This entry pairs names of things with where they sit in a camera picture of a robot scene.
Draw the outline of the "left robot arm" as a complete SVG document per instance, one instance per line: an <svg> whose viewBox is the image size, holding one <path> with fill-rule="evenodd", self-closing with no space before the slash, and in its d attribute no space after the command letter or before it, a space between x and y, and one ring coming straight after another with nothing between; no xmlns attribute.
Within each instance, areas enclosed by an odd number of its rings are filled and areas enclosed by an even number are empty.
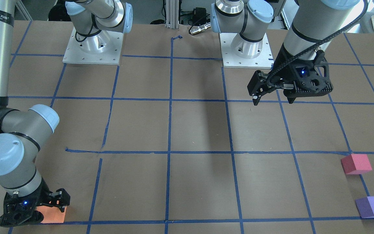
<svg viewBox="0 0 374 234"><path fill-rule="evenodd" d="M347 31L367 12L343 26L358 0L297 0L297 13L269 73L255 71L247 85L253 104L277 89L282 89L292 104L303 97L321 97L333 91L325 51L333 38ZM254 58L259 52L245 54L251 46L261 46L274 10L264 0L216 0L210 20L216 33L235 33L236 54Z"/></svg>

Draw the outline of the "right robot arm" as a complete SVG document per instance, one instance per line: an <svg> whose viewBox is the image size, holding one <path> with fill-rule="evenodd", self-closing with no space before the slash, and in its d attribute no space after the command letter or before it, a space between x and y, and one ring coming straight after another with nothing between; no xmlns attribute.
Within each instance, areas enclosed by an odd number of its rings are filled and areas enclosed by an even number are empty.
<svg viewBox="0 0 374 234"><path fill-rule="evenodd" d="M63 223L71 197L51 191L35 158L55 132L59 116L47 105L8 108L8 77L16 0L0 0L0 185L6 191L0 226Z"/></svg>

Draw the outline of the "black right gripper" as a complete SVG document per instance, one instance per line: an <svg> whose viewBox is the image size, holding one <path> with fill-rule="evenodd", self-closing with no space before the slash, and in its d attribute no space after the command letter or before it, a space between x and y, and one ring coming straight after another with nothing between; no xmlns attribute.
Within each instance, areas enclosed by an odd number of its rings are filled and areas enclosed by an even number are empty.
<svg viewBox="0 0 374 234"><path fill-rule="evenodd" d="M0 217L1 227L32 225L41 222L43 214L36 210L38 206L65 208L70 205L71 196L64 188L55 192L49 191L44 180L29 195L20 197L6 193L3 202L3 215Z"/></svg>

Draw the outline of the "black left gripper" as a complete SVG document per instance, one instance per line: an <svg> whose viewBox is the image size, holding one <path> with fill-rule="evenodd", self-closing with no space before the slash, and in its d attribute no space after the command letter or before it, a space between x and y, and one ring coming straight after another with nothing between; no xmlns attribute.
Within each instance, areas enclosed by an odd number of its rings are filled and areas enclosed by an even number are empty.
<svg viewBox="0 0 374 234"><path fill-rule="evenodd" d="M257 70L247 85L249 96L252 96L254 106L261 97L276 90L267 85L268 74ZM278 71L271 79L271 84L279 84L285 88L284 95L289 104L293 104L298 97L319 97L333 91L329 76L329 64L325 59L325 52L319 50L314 59L297 58Z"/></svg>

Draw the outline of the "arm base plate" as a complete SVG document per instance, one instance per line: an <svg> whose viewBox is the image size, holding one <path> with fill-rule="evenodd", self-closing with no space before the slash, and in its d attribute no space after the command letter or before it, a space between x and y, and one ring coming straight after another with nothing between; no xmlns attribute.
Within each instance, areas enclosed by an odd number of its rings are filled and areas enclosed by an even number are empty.
<svg viewBox="0 0 374 234"><path fill-rule="evenodd" d="M238 33L220 33L220 48L225 68L271 69L274 59L267 34L261 41L245 41Z"/></svg>
<svg viewBox="0 0 374 234"><path fill-rule="evenodd" d="M98 35L83 37L73 29L62 62L83 65L119 65L123 33L101 31Z"/></svg>

